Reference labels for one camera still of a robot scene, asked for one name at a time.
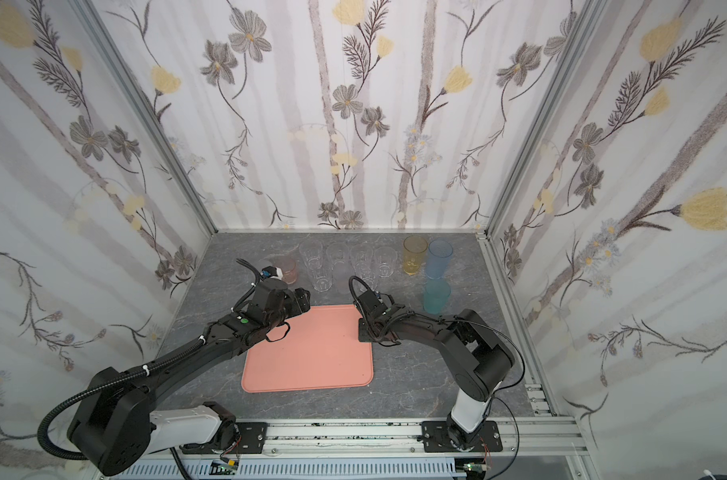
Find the clear faceted glass five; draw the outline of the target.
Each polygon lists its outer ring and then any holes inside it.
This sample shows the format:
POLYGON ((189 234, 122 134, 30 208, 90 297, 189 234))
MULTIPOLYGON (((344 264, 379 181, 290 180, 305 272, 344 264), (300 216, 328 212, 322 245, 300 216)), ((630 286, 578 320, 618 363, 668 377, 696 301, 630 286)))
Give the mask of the clear faceted glass five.
POLYGON ((309 267, 308 275, 312 287, 317 292, 327 292, 333 286, 332 268, 327 264, 322 264, 317 268, 309 267))

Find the pink rectangular tray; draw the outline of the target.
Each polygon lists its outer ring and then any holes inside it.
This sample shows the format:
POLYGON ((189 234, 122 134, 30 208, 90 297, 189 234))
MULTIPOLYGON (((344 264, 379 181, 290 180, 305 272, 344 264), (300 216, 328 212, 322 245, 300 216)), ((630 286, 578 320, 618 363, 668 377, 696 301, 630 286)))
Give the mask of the pink rectangular tray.
POLYGON ((242 389, 250 394, 353 388, 373 381, 373 348, 358 340, 352 305, 313 306, 247 353, 242 389))

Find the clear faceted glass one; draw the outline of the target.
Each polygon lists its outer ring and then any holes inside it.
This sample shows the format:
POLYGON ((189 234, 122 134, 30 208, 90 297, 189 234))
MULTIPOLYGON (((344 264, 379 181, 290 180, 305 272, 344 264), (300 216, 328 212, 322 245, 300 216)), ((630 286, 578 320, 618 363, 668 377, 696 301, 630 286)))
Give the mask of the clear faceted glass one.
POLYGON ((299 245, 299 254, 308 269, 317 270, 323 266, 323 245, 319 240, 305 239, 299 245))

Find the clear faceted glass four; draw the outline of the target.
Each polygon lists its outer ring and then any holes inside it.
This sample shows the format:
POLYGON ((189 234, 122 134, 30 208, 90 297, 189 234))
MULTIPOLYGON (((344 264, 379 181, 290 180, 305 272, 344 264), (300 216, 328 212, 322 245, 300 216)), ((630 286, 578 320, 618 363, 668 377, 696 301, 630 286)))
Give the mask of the clear faceted glass four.
POLYGON ((397 252, 389 246, 381 246, 375 249, 373 254, 373 269, 380 278, 389 278, 395 273, 397 266, 397 252))

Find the clear faceted glass two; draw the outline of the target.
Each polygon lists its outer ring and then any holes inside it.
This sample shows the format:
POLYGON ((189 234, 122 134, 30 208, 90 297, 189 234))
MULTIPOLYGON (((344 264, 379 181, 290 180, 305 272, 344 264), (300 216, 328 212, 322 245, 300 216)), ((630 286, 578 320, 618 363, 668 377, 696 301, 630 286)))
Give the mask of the clear faceted glass two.
POLYGON ((331 269, 334 269, 337 265, 347 265, 349 255, 349 247, 344 242, 332 242, 326 248, 326 259, 331 269))

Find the clear faceted glass three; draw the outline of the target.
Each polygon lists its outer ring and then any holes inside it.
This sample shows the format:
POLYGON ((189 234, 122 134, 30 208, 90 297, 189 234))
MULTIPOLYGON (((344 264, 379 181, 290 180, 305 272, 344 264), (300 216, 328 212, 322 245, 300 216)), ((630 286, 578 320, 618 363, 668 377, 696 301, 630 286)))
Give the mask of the clear faceted glass three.
POLYGON ((373 278, 373 248, 369 244, 359 243, 351 246, 350 260, 358 277, 367 281, 373 278))

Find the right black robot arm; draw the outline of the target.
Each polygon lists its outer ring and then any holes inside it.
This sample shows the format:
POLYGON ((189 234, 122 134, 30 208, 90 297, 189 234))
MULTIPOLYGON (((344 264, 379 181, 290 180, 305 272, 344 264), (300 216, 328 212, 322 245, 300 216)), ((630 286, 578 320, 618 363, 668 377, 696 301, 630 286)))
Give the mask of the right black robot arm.
POLYGON ((481 431, 497 391, 515 365, 523 365, 517 346, 487 325, 477 312, 465 309, 451 316, 415 311, 362 286, 349 287, 360 314, 358 340, 393 348, 405 341, 439 352, 459 388, 447 415, 447 443, 469 451, 481 441, 481 431))

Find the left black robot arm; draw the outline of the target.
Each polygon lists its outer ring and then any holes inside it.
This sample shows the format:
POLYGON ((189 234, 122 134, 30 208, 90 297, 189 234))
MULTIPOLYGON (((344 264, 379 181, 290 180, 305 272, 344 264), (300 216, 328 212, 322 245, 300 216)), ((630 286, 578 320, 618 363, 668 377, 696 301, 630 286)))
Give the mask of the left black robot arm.
POLYGON ((235 416, 216 402, 183 410, 161 404, 209 369, 265 342, 269 333, 310 309, 310 293, 276 277, 259 278, 229 314, 183 346, 119 372, 98 372, 89 386, 53 407, 39 423, 44 452, 87 460, 106 476, 125 472, 157 451, 224 453, 242 434, 235 416))

